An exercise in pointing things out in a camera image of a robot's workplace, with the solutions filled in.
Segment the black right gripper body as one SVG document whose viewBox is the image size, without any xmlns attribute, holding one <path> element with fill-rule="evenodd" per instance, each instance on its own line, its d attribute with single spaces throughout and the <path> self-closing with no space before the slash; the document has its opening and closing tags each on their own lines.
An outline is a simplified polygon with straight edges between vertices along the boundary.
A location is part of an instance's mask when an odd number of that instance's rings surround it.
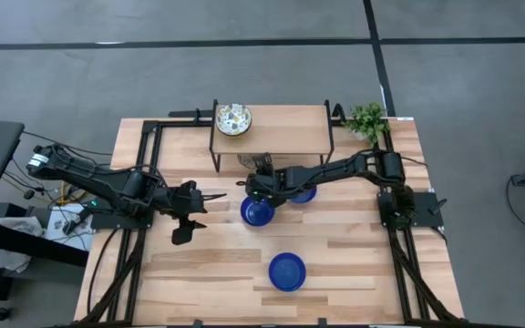
<svg viewBox="0 0 525 328">
<path fill-rule="evenodd" d="M 284 194 L 286 169 L 275 169 L 272 164 L 258 166 L 245 181 L 245 191 L 256 201 L 262 198 L 286 201 Z"/>
</svg>

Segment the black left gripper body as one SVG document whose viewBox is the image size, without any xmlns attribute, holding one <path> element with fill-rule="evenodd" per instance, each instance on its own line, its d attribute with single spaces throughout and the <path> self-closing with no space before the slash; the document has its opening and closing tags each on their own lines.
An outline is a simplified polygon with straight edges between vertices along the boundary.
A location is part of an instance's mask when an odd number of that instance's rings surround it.
<svg viewBox="0 0 525 328">
<path fill-rule="evenodd" d="M 197 182 L 189 180 L 178 187 L 158 187 L 154 192 L 154 209 L 161 214 L 180 218 L 192 213 L 206 213 Z"/>
</svg>

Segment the white leaf-patterned ceramic bowl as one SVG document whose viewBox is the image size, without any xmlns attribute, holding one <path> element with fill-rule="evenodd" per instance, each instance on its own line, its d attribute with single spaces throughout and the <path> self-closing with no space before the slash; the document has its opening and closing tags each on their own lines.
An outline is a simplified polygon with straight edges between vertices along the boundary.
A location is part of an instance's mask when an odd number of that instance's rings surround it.
<svg viewBox="0 0 525 328">
<path fill-rule="evenodd" d="M 269 154 L 269 153 L 238 154 L 237 155 L 237 159 L 239 160 L 240 164 L 243 165 L 245 168 L 256 170 L 256 168 L 254 167 L 254 164 L 253 164 L 253 158 L 256 157 L 256 156 L 260 156 L 260 155 L 264 156 L 265 154 Z"/>
<path fill-rule="evenodd" d="M 216 108 L 215 127 L 225 136 L 238 137 L 252 125 L 252 112 L 243 104 L 222 105 Z"/>
</svg>

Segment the blue plastic mini bowl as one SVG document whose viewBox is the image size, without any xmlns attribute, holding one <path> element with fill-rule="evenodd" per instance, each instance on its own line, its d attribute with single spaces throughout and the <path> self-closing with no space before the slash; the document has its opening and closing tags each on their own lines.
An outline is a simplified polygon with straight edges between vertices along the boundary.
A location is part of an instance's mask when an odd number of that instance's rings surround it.
<svg viewBox="0 0 525 328">
<path fill-rule="evenodd" d="M 282 292 L 299 290 L 306 278 L 303 260 L 291 252 L 282 252 L 269 263 L 268 276 L 274 288 Z"/>
<path fill-rule="evenodd" d="M 270 204 L 268 198 L 257 200 L 254 197 L 246 197 L 241 204 L 241 216 L 245 223 L 253 227 L 262 227 L 270 223 L 274 217 L 275 208 Z"/>
<path fill-rule="evenodd" d="M 309 189 L 305 189 L 297 193 L 294 197 L 290 198 L 291 203 L 303 204 L 311 201 L 317 193 L 317 187 L 313 186 Z"/>
</svg>

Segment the wooden shelf with metal legs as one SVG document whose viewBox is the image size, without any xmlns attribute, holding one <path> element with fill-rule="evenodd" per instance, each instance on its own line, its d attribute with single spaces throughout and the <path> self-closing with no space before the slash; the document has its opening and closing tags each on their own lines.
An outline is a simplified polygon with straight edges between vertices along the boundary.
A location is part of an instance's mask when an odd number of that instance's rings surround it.
<svg viewBox="0 0 525 328">
<path fill-rule="evenodd" d="M 238 137 L 225 136 L 215 127 L 218 106 L 213 106 L 209 145 L 216 171 L 223 155 L 307 155 L 327 163 L 334 153 L 329 100 L 322 105 L 245 105 L 252 112 L 252 125 Z"/>
</svg>

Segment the small green potted plant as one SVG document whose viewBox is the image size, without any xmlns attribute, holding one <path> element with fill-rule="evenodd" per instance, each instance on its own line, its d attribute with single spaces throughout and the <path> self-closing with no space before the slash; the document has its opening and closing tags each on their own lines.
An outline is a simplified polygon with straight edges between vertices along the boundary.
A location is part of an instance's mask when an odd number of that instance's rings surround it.
<svg viewBox="0 0 525 328">
<path fill-rule="evenodd" d="M 351 117 L 343 123 L 344 127 L 359 140 L 369 142 L 372 147 L 390 129 L 388 122 L 383 118 L 384 110 L 377 103 L 354 106 L 350 114 Z"/>
</svg>

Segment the white box with print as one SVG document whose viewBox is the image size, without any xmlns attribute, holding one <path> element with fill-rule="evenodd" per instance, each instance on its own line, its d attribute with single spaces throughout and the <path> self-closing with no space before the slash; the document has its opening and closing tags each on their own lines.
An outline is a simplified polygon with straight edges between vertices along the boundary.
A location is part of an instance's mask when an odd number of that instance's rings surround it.
<svg viewBox="0 0 525 328">
<path fill-rule="evenodd" d="M 54 206 L 50 212 L 45 238 L 48 240 L 67 240 L 73 237 L 83 237 L 92 232 L 88 216 L 81 219 L 78 214 L 84 209 L 79 204 L 68 204 L 63 207 Z"/>
</svg>

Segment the white crumpled bag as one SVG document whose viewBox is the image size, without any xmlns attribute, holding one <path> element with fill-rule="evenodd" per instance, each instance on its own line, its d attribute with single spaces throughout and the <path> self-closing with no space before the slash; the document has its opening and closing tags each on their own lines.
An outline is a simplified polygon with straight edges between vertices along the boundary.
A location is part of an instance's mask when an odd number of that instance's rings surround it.
<svg viewBox="0 0 525 328">
<path fill-rule="evenodd" d="M 23 218 L 3 217 L 0 218 L 0 225 L 36 237 L 43 237 L 46 232 L 35 216 Z M 30 261 L 30 255 L 0 249 L 0 269 L 21 273 L 26 269 Z"/>
</svg>

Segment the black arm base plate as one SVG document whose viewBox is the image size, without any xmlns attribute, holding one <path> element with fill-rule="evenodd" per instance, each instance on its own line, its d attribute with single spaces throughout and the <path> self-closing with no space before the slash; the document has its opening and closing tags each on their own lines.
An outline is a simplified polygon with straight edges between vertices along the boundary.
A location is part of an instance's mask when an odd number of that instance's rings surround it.
<svg viewBox="0 0 525 328">
<path fill-rule="evenodd" d="M 440 228 L 444 221 L 440 208 L 446 200 L 438 200 L 432 192 L 413 192 L 406 196 L 383 192 L 377 195 L 380 219 L 384 226 L 395 230 L 412 227 Z"/>
<path fill-rule="evenodd" d="M 127 204 L 118 208 L 106 200 L 95 199 L 86 205 L 92 214 L 91 227 L 94 230 L 146 229 L 153 222 L 154 210 L 137 204 Z"/>
</svg>

